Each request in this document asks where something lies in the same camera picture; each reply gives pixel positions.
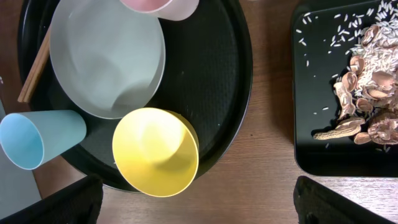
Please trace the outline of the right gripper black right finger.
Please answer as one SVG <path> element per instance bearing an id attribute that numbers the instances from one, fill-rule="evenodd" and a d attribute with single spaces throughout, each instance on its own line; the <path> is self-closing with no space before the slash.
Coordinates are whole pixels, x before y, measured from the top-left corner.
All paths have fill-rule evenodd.
<path id="1" fill-rule="evenodd" d="M 297 179 L 294 206 L 299 224 L 393 224 L 306 176 Z"/>

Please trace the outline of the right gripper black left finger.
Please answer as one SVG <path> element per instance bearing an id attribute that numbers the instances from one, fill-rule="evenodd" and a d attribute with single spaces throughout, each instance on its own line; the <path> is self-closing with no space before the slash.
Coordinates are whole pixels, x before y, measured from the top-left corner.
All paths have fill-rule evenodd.
<path id="1" fill-rule="evenodd" d="M 103 201 L 103 180 L 88 175 L 45 199 L 1 219 L 1 223 L 96 224 Z"/>

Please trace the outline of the light blue plastic cup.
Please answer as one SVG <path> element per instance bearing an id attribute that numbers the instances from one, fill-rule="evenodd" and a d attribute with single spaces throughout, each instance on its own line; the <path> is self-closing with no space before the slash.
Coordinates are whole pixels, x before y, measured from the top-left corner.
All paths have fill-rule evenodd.
<path id="1" fill-rule="evenodd" d="M 13 164 L 25 170 L 40 167 L 85 136 L 86 123 L 72 110 L 11 113 L 1 121 L 1 147 Z"/>

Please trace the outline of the yellow plastic bowl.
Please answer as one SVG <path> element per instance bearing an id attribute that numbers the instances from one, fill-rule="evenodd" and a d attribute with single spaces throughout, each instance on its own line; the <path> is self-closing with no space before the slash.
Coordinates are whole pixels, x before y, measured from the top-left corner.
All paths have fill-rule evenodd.
<path id="1" fill-rule="evenodd" d="M 173 111 L 141 108 L 125 115 L 114 131 L 112 150 L 127 183 L 153 197 L 183 192 L 198 172 L 198 135 Z"/>

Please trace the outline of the peanut shells and rice waste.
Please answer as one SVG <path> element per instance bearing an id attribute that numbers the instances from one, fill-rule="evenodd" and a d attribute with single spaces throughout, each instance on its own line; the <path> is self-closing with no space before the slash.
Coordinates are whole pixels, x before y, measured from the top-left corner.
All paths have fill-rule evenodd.
<path id="1" fill-rule="evenodd" d="M 397 6 L 383 8 L 392 15 L 377 12 L 376 22 L 359 32 L 348 72 L 334 82 L 341 107 L 336 126 L 315 140 L 397 146 Z"/>

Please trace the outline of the pink plastic cup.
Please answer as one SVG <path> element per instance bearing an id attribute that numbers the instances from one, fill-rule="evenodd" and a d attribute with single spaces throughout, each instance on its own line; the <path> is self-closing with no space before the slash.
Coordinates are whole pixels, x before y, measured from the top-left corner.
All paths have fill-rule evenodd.
<path id="1" fill-rule="evenodd" d="M 129 9 L 170 21 L 182 21 L 190 17 L 199 0 L 121 0 Z"/>

